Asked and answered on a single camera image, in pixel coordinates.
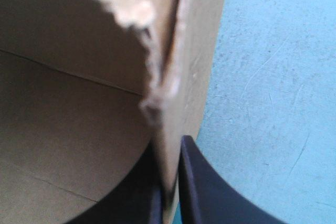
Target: scratch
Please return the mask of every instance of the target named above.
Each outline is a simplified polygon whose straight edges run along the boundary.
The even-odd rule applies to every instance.
[[[252,132],[253,131],[252,131],[250,112],[248,111],[248,102],[246,102],[246,114],[247,114],[248,126],[249,126],[249,130],[250,130],[250,137],[251,137],[251,142],[252,142],[252,140],[253,140]]]
[[[328,206],[328,207],[332,207],[332,208],[336,208],[336,206],[333,206],[331,204],[327,204],[327,203],[323,203],[323,202],[318,202],[318,201],[315,201],[317,204],[321,204],[321,205],[325,205],[325,206]]]
[[[296,103],[297,103],[297,100],[298,100],[298,97],[299,97],[299,94],[301,92],[302,87],[303,87],[303,84],[301,84],[301,86],[299,87],[298,91],[296,92],[296,95],[295,95],[295,98],[294,98],[294,102],[293,102],[293,107],[294,108],[296,106]]]
[[[82,195],[82,194],[76,193],[76,192],[74,192],[74,191],[72,191],[72,190],[65,189],[65,188],[60,187],[60,186],[57,186],[57,185],[55,185],[54,183],[50,182],[50,181],[47,180],[47,179],[43,179],[43,178],[37,177],[34,173],[32,173],[32,172],[30,172],[30,171],[28,171],[28,170],[25,170],[25,169],[23,169],[22,167],[20,167],[20,166],[18,166],[18,165],[15,165],[15,164],[13,164],[13,163],[11,163],[11,162],[8,162],[8,161],[6,161],[6,160],[4,160],[4,159],[0,159],[0,162],[3,162],[3,163],[5,163],[5,164],[7,164],[7,165],[10,165],[11,167],[13,167],[13,168],[15,168],[16,170],[18,170],[19,172],[21,172],[23,175],[25,175],[25,176],[27,176],[27,177],[29,177],[29,178],[31,178],[31,179],[38,180],[38,181],[40,181],[40,182],[44,182],[44,183],[46,183],[46,184],[48,184],[48,185],[50,185],[50,186],[53,186],[53,187],[55,187],[55,188],[57,188],[57,189],[59,189],[59,190],[62,190],[62,191],[64,191],[64,192],[68,193],[68,194],[71,194],[71,195],[73,195],[73,196],[76,196],[76,197],[79,197],[79,198],[82,198],[82,199],[85,199],[85,200],[89,200],[89,201],[92,201],[92,202],[97,202],[96,200],[91,199],[91,198],[89,198],[89,197],[86,197],[86,196],[84,196],[84,195]]]
[[[252,76],[250,77],[250,79],[247,81],[244,90],[242,92],[242,95],[240,96],[240,99],[243,98],[247,87],[249,86],[250,82],[252,81],[252,79],[257,75],[257,73],[275,56],[278,54],[278,52],[280,51],[280,49],[282,49],[282,47],[284,46],[284,44],[286,43],[286,41],[288,40],[289,35],[286,37],[286,39],[283,41],[283,43],[280,45],[280,47],[278,47],[278,49],[275,51],[275,53],[273,55],[271,55],[258,69],[257,71],[254,72],[254,74],[252,74]]]
[[[269,95],[269,101],[271,102],[271,107],[272,107],[272,110],[273,110],[273,113],[274,113],[274,107],[273,107],[272,97],[271,97],[270,93],[268,93],[268,95]]]
[[[290,176],[291,173],[293,172],[293,170],[294,170],[296,164],[298,163],[299,159],[301,158],[302,153],[305,151],[306,146],[307,146],[307,142],[308,142],[308,139],[309,139],[309,136],[310,136],[310,132],[308,133],[308,136],[307,136],[307,138],[306,138],[305,144],[303,145],[303,147],[302,147],[302,149],[301,149],[301,152],[300,152],[298,158],[295,160],[295,162],[294,162],[292,168],[291,168],[290,171],[289,171],[289,174],[288,174],[288,176],[287,176],[287,179],[289,178],[289,176]]]

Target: light blue wall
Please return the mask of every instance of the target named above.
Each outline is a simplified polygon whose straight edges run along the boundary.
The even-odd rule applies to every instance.
[[[336,0],[226,0],[220,26],[198,146],[278,218],[336,223]]]

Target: blue surface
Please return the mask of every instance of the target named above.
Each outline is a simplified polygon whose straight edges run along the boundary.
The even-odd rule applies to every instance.
[[[198,146],[276,217],[336,223],[336,0],[226,0],[220,26]]]

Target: torn cardboard edge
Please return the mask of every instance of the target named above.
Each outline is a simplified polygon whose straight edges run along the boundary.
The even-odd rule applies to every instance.
[[[192,118],[192,124],[194,125],[187,125],[187,128],[190,129],[186,129],[186,132],[183,132],[189,134],[189,131],[192,130],[192,135],[196,137],[195,132],[198,131],[203,113],[194,112],[193,110],[202,110],[205,102],[203,91],[206,90],[206,87],[202,87],[200,88],[202,90],[199,93],[200,96],[196,95],[195,99],[197,101],[192,101],[189,104],[190,107],[187,109],[188,104],[185,105],[185,97],[189,97],[190,94],[192,96],[195,93],[197,94],[195,87],[184,91],[187,83],[189,84],[189,80],[186,79],[190,79],[187,75],[189,68],[193,68],[193,66],[195,68],[195,66],[202,64],[199,62],[211,61],[214,45],[212,40],[215,40],[211,36],[211,43],[205,46],[204,51],[202,50],[204,60],[195,59],[194,56],[191,57],[193,66],[190,67],[188,65],[188,56],[195,53],[191,52],[191,49],[194,49],[194,45],[191,45],[193,39],[188,38],[188,46],[184,45],[186,26],[187,24],[188,26],[197,25],[197,22],[201,21],[202,18],[210,18],[210,14],[201,12],[196,14],[196,18],[191,18],[188,15],[190,13],[190,0],[162,0],[163,3],[160,3],[158,0],[125,0],[125,5],[123,5],[122,0],[96,1],[100,3],[106,13],[111,14],[111,19],[114,19],[112,21],[119,28],[128,31],[128,36],[138,41],[141,45],[143,49],[141,54],[144,56],[145,65],[144,90],[139,92],[139,90],[133,87],[129,88],[123,84],[115,84],[113,81],[97,78],[94,75],[81,74],[80,71],[70,71],[69,69],[64,71],[64,68],[45,65],[92,81],[105,82],[105,84],[114,88],[131,90],[143,95],[140,108],[153,131],[156,159],[160,167],[162,183],[166,192],[167,202],[164,223],[169,223],[175,206],[175,204],[172,204],[172,199],[175,200],[175,203],[177,200],[177,197],[173,197],[172,195],[174,192],[177,192],[175,183],[182,124],[185,123],[183,120],[185,118],[190,119],[193,116],[196,118],[195,120]],[[194,9],[197,1],[204,2],[205,0],[193,0]],[[221,7],[222,3],[218,3],[214,9],[221,9]],[[208,36],[207,33],[213,35],[217,29],[215,26],[218,25],[218,21],[219,14],[216,11],[214,21],[205,22],[206,25],[209,25],[209,29],[205,29],[204,32],[206,35],[200,36],[200,34],[197,34],[197,36],[205,38],[205,36]],[[187,32],[189,37],[194,36],[193,31],[189,30]],[[207,63],[205,67],[201,67],[202,71],[206,70],[200,74],[201,77],[209,73],[210,65],[211,63]]]
[[[114,16],[114,21],[123,29],[132,29],[139,42],[148,52],[145,58],[145,83],[143,91],[143,100],[140,103],[140,108],[147,118],[149,126],[152,127],[154,133],[154,147],[157,152],[159,167],[161,170],[162,183],[166,191],[173,191],[176,180],[177,160],[172,163],[168,160],[166,141],[170,141],[165,136],[164,122],[162,114],[169,113],[167,108],[173,102],[178,93],[181,72],[182,72],[182,47],[185,30],[185,17],[188,10],[188,0],[175,0],[176,7],[173,8],[176,13],[173,17],[173,32],[171,38],[166,39],[167,45],[162,45],[162,38],[156,31],[154,21],[157,10],[149,0],[140,0],[134,5],[115,5],[113,0],[98,0],[104,10]],[[84,76],[80,73],[66,71],[69,74],[89,79],[94,82],[102,83],[114,88],[123,89],[123,87],[115,86],[111,81],[102,80],[93,76]],[[179,152],[179,146],[176,147],[176,152]]]

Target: cardboard box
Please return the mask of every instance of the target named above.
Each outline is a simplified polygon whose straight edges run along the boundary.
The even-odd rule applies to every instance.
[[[62,223],[151,139],[176,207],[203,117],[223,0],[0,0],[0,222]]]

